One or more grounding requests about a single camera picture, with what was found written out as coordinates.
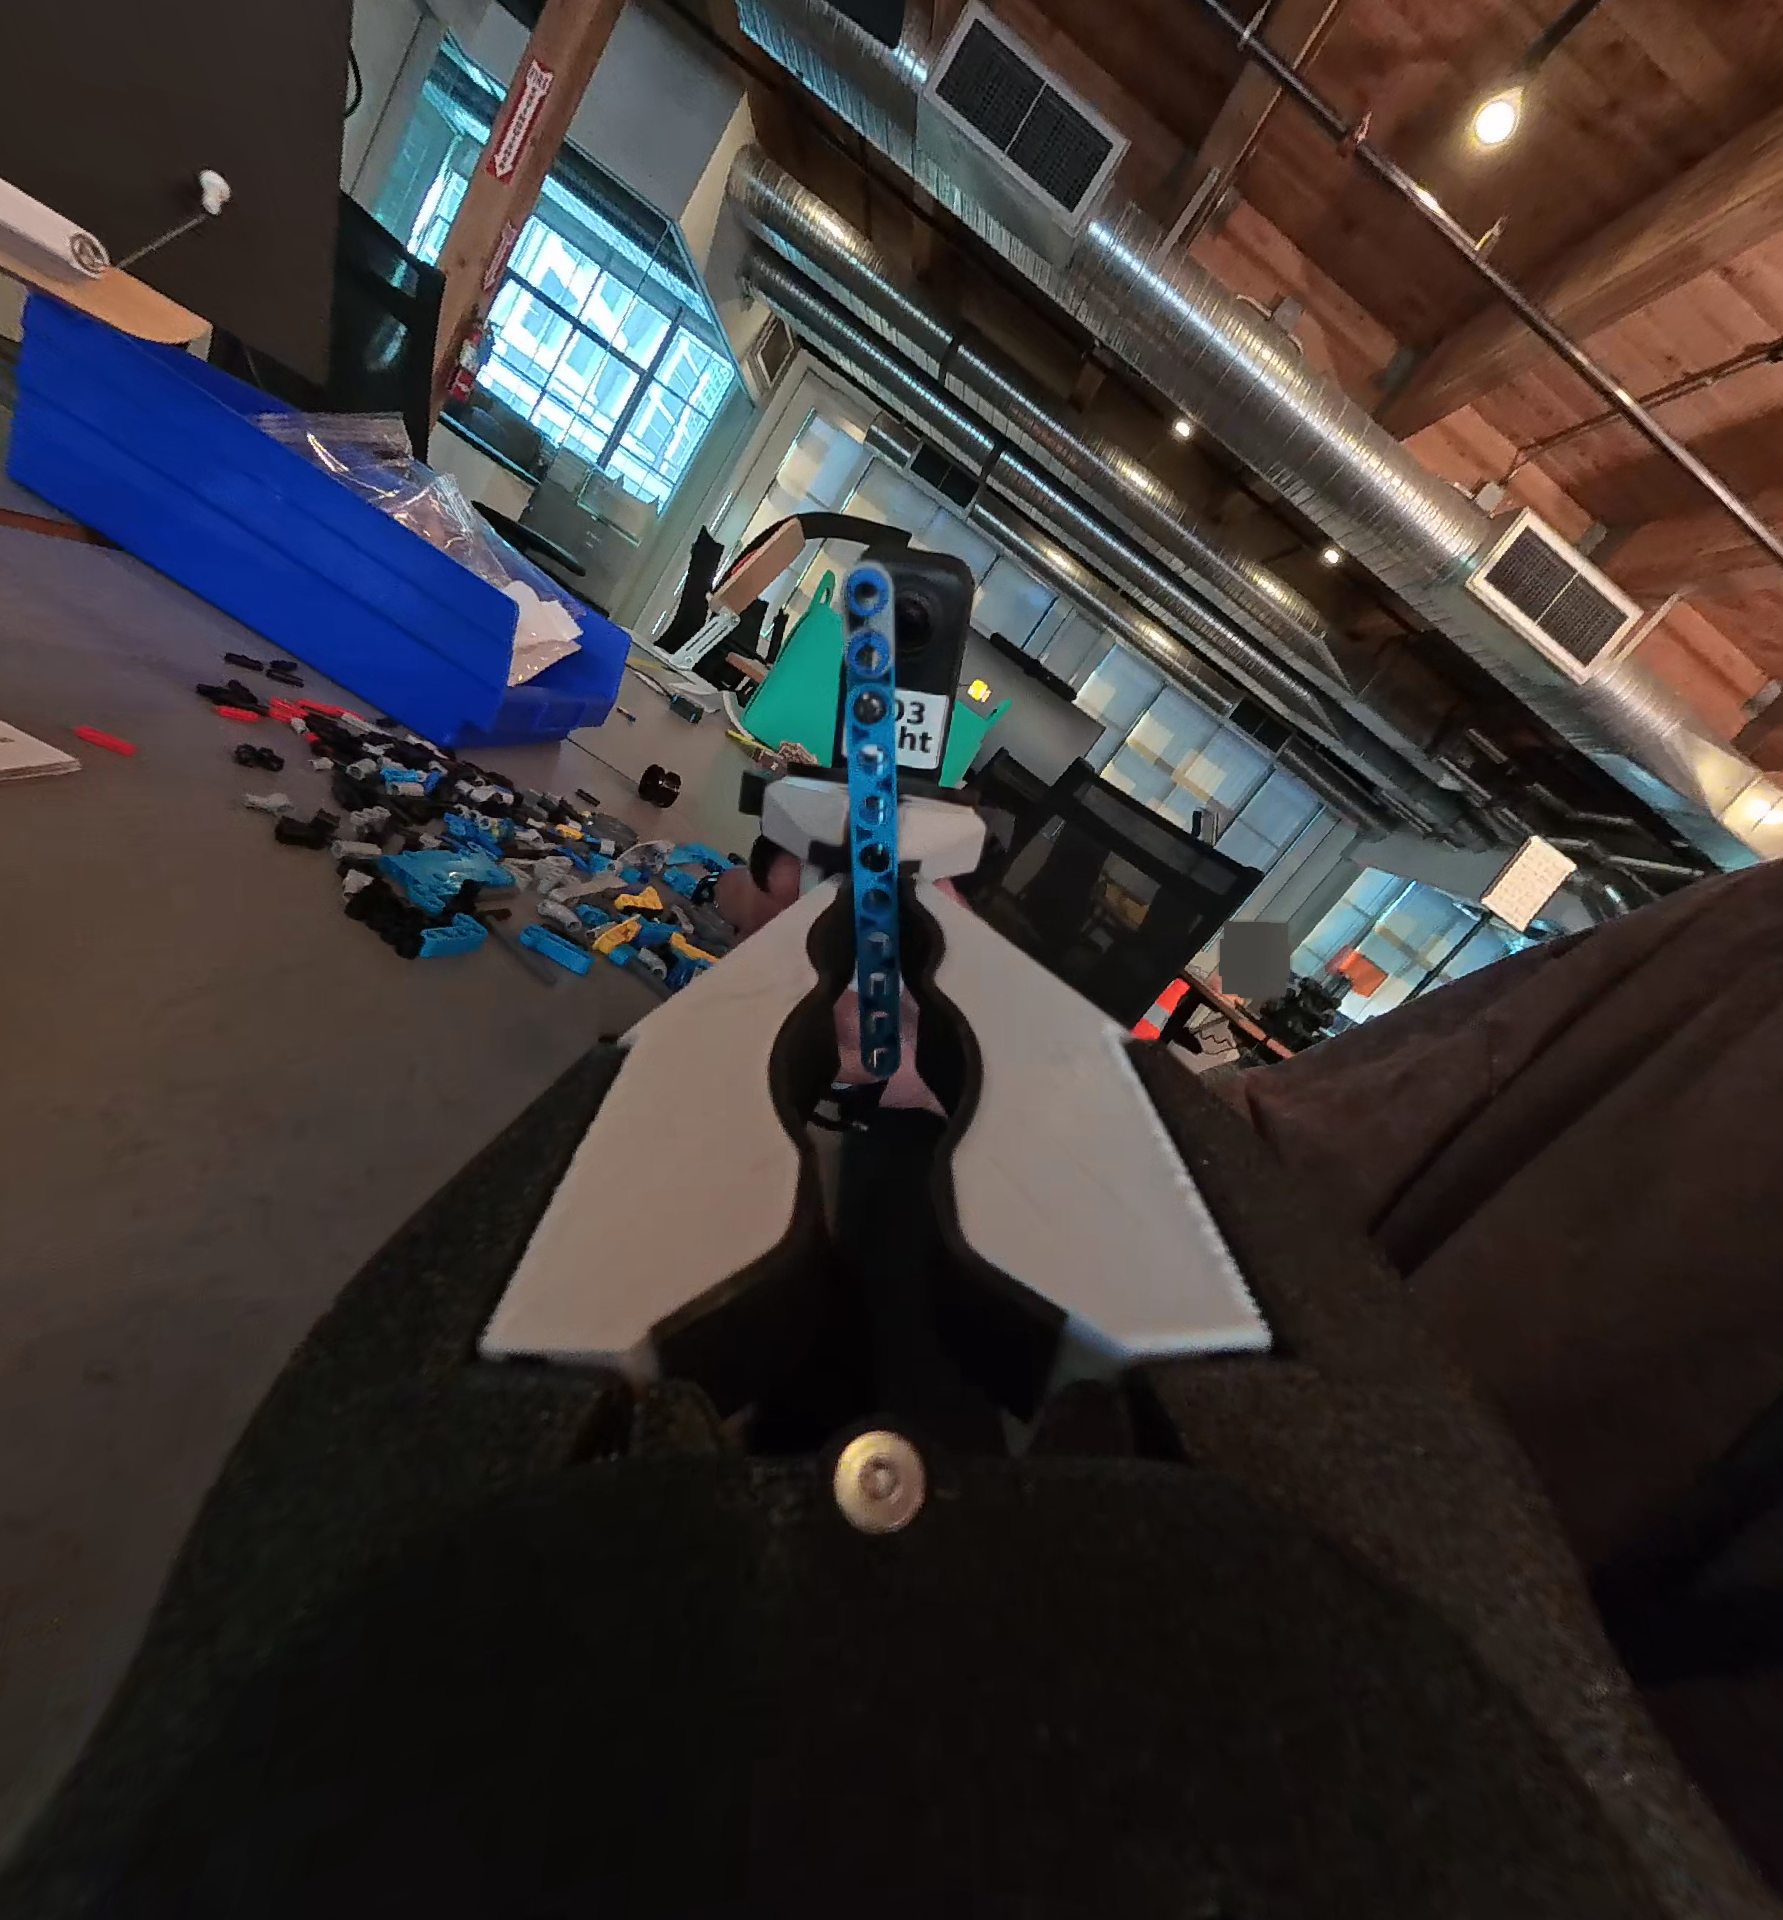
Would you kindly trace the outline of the small black monitor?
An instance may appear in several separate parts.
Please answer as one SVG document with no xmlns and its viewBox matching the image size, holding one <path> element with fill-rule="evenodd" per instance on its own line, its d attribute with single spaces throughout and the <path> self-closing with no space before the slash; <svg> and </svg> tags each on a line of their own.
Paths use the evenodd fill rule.
<svg viewBox="0 0 1783 1920">
<path fill-rule="evenodd" d="M 437 266 L 341 194 L 325 393 L 335 412 L 397 415 L 416 459 L 428 459 L 443 290 Z"/>
</svg>

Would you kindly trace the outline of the blue plastic bin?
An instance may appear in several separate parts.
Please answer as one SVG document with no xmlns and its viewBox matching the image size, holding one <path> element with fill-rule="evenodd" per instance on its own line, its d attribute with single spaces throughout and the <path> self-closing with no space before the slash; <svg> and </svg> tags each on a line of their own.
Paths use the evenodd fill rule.
<svg viewBox="0 0 1783 1920">
<path fill-rule="evenodd" d="M 451 750 L 596 728 L 630 639 L 509 684 L 508 596 L 256 424 L 271 395 L 46 294 L 23 308 L 8 476 L 255 636 Z"/>
</svg>

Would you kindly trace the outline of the person's right hand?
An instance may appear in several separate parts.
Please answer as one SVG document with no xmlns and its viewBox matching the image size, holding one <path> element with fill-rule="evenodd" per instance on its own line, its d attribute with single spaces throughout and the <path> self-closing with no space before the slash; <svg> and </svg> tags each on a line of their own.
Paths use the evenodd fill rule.
<svg viewBox="0 0 1783 1920">
<path fill-rule="evenodd" d="M 803 888 L 803 865 L 769 838 L 758 838 L 749 860 L 722 879 L 717 908 L 743 944 L 787 912 Z M 882 1113 L 948 1117 L 942 1098 L 924 1082 L 914 1056 L 907 1053 L 891 1075 L 872 1075 L 860 1053 L 858 997 L 846 990 L 834 1001 L 836 1068 L 819 1114 L 833 1124 L 864 1124 Z"/>
</svg>

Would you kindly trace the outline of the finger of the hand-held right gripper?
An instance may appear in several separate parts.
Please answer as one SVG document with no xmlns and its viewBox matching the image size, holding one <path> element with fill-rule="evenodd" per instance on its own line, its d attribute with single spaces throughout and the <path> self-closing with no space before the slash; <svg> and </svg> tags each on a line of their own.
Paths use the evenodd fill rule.
<svg viewBox="0 0 1783 1920">
<path fill-rule="evenodd" d="M 841 780 L 770 780 L 763 794 L 763 838 L 796 872 L 790 895 L 850 872 L 850 794 Z"/>
<path fill-rule="evenodd" d="M 905 879 L 957 882 L 974 877 L 986 852 L 986 821 L 954 794 L 905 797 Z"/>
</svg>

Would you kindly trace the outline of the long blue perforated beam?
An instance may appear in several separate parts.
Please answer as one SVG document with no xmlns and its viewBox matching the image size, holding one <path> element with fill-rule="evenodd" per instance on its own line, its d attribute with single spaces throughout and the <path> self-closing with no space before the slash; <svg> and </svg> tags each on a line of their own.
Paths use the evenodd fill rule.
<svg viewBox="0 0 1783 1920">
<path fill-rule="evenodd" d="M 846 784 L 858 1058 L 874 1080 L 905 1062 L 895 594 L 887 569 L 860 560 L 841 596 L 844 653 L 839 746 Z"/>
</svg>

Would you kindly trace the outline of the silver ventilation duct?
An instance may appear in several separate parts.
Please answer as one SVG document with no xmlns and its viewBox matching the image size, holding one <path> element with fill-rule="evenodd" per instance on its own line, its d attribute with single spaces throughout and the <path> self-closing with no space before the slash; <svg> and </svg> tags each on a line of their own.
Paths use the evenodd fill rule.
<svg viewBox="0 0 1783 1920">
<path fill-rule="evenodd" d="M 1222 280 L 1166 250 L 1119 181 L 1063 258 L 1035 252 L 939 187 L 917 151 L 927 56 L 943 38 L 927 4 L 737 4 L 746 37 L 945 212 L 1002 252 L 1245 467 L 1362 563 L 1530 714 L 1592 758 L 1638 799 L 1684 821 L 1710 852 L 1738 844 L 1783 855 L 1783 784 L 1759 769 L 1642 663 L 1622 658 L 1574 684 L 1464 582 L 1496 525 L 1336 380 L 1311 368 L 1288 332 Z"/>
</svg>

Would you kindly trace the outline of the black monitor panel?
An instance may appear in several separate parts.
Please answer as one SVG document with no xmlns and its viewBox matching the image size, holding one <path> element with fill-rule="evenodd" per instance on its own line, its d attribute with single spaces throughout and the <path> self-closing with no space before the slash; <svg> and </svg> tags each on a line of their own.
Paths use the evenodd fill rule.
<svg viewBox="0 0 1783 1920">
<path fill-rule="evenodd" d="M 0 2 L 0 178 L 320 380 L 352 24 L 349 2 Z"/>
</svg>

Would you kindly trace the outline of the paned window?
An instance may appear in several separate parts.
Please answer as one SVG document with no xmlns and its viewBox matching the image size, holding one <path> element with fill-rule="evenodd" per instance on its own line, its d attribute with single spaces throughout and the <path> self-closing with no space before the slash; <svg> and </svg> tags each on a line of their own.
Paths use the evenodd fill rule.
<svg viewBox="0 0 1783 1920">
<path fill-rule="evenodd" d="M 489 298 L 491 339 L 441 423 L 542 482 L 601 471 L 664 511 L 743 380 L 687 230 L 741 95 L 628 6 Z"/>
</svg>

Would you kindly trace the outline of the clear plastic bags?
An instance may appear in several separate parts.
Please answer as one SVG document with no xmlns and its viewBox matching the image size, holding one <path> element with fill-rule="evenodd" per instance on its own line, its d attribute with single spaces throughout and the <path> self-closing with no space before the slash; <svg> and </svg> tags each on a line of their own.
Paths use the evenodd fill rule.
<svg viewBox="0 0 1783 1920">
<path fill-rule="evenodd" d="M 399 415 L 260 410 L 253 423 L 513 602 L 512 687 L 585 648 L 589 616 L 563 582 L 493 528 L 489 514 L 466 498 L 452 475 L 416 455 Z"/>
</svg>

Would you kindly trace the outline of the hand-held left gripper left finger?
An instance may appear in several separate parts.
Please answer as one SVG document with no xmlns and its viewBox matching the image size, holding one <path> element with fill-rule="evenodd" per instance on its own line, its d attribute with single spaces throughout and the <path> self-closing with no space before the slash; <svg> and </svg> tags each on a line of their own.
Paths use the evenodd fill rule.
<svg viewBox="0 0 1783 1920">
<path fill-rule="evenodd" d="M 808 1104 L 833 997 L 812 955 L 836 879 L 632 1026 L 616 1074 L 480 1332 L 496 1361 L 657 1363 L 711 1290 L 819 1227 Z"/>
</svg>

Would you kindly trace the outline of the person's right forearm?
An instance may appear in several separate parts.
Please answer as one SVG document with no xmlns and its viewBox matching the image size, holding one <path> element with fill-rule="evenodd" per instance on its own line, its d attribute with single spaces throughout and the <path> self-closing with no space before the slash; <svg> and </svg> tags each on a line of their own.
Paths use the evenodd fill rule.
<svg viewBox="0 0 1783 1920">
<path fill-rule="evenodd" d="M 1783 859 L 1219 1095 L 1418 1287 L 1783 1283 Z"/>
</svg>

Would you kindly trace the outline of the white vent grille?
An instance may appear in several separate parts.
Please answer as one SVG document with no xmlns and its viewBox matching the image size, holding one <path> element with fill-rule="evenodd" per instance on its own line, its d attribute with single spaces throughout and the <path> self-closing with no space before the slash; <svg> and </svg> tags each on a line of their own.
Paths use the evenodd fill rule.
<svg viewBox="0 0 1783 1920">
<path fill-rule="evenodd" d="M 1643 608 L 1530 509 L 1501 517 L 1464 589 L 1574 684 L 1629 657 Z"/>
<path fill-rule="evenodd" d="M 927 56 L 914 148 L 968 212 L 1063 258 L 1116 185 L 1131 139 L 988 4 Z"/>
</svg>

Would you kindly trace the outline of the black mesh office chair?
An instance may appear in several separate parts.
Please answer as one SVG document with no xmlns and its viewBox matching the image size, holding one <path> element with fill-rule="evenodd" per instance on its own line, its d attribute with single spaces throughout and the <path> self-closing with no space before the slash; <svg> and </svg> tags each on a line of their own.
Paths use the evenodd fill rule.
<svg viewBox="0 0 1783 1920">
<path fill-rule="evenodd" d="M 966 900 L 1128 1029 L 1187 972 L 1263 877 L 1137 803 L 1084 759 L 1044 780 L 999 752 L 972 774 L 969 797 L 993 844 Z"/>
</svg>

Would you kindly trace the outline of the person's brown clothing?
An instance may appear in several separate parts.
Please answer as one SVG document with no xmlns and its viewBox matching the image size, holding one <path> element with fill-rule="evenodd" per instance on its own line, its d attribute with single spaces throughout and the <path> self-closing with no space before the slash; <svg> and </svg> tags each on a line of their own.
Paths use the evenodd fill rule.
<svg viewBox="0 0 1783 1920">
<path fill-rule="evenodd" d="M 1414 1287 L 1659 1733 L 1783 1899 L 1783 1195 L 1460 1233 Z"/>
</svg>

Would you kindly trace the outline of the brown and black chair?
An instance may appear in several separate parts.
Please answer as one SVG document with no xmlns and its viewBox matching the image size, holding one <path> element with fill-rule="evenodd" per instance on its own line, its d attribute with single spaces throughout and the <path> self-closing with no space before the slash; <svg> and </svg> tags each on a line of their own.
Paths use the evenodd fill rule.
<svg viewBox="0 0 1783 1920">
<path fill-rule="evenodd" d="M 773 582 L 818 539 L 850 539 L 860 545 L 911 542 L 905 528 L 860 516 L 809 511 L 774 522 L 727 569 L 723 581 L 707 592 L 707 618 L 684 642 L 667 651 L 671 664 L 696 668 L 722 641 L 730 639 L 746 612 L 766 600 Z"/>
</svg>

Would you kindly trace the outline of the teal plastic panel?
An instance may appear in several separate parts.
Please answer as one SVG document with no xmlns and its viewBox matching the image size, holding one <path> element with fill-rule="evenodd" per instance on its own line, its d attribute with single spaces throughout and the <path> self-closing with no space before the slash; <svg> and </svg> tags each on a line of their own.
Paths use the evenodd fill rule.
<svg viewBox="0 0 1783 1920">
<path fill-rule="evenodd" d="M 842 668 L 841 616 L 830 602 L 818 600 L 791 626 L 769 676 L 746 699 L 743 733 L 793 764 L 830 767 L 839 742 Z M 950 703 L 943 693 L 899 692 L 899 771 L 957 787 L 1011 709 L 1012 701 L 984 679 L 961 685 Z"/>
</svg>

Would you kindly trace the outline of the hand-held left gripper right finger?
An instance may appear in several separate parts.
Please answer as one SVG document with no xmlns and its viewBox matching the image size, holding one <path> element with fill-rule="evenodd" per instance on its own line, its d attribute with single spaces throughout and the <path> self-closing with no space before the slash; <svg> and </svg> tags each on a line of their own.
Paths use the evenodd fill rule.
<svg viewBox="0 0 1783 1920">
<path fill-rule="evenodd" d="M 943 1312 L 969 1363 L 1263 1354 L 1272 1330 L 1126 1029 L 942 880 L 909 898 Z"/>
</svg>

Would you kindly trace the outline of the pile of small building bricks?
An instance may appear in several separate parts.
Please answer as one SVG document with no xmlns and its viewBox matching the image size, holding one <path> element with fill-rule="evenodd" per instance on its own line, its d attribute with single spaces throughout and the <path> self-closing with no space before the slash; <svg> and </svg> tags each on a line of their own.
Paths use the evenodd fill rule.
<svg viewBox="0 0 1783 1920">
<path fill-rule="evenodd" d="M 229 677 L 194 692 L 240 728 L 285 728 L 292 747 L 242 737 L 235 761 L 313 769 L 328 803 L 304 810 L 274 788 L 245 807 L 278 844 L 326 853 L 344 915 L 399 958 L 500 946 L 548 982 L 602 969 L 676 993 L 735 942 L 720 890 L 743 855 L 644 838 L 581 788 L 525 787 L 392 719 L 304 697 L 292 661 L 261 670 L 263 685 Z"/>
</svg>

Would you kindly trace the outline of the light wooden board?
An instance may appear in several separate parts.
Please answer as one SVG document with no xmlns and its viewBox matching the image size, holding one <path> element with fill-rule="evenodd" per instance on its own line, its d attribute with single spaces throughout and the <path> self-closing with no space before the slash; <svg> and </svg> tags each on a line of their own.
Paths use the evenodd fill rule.
<svg viewBox="0 0 1783 1920">
<path fill-rule="evenodd" d="M 32 298 L 43 294 L 141 342 L 194 349 L 212 332 L 208 318 L 115 266 L 101 275 L 21 271 L 18 276 Z"/>
</svg>

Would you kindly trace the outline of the brown post with red label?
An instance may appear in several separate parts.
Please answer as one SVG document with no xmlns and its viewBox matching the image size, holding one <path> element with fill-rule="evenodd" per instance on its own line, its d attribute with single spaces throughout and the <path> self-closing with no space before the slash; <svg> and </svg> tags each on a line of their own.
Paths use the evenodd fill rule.
<svg viewBox="0 0 1783 1920">
<path fill-rule="evenodd" d="M 431 423 L 445 405 L 466 339 L 491 310 L 542 181 L 623 11 L 623 2 L 545 2 L 525 42 L 437 261 L 443 298 L 426 408 Z"/>
</svg>

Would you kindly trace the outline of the grey desk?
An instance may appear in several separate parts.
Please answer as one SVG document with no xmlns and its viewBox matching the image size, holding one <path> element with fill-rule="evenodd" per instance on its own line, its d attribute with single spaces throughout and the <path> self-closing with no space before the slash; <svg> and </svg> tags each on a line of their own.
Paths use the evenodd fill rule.
<svg viewBox="0 0 1783 1920">
<path fill-rule="evenodd" d="M 8 372 L 0 368 L 0 397 Z M 0 719 L 0 1845 L 104 1709 L 192 1519 L 341 1286 L 655 997 L 493 946 L 395 956 L 276 841 L 194 687 L 255 639 L 4 475 Z M 54 519 L 40 532 L 36 519 Z M 77 727 L 135 742 L 89 747 Z"/>
</svg>

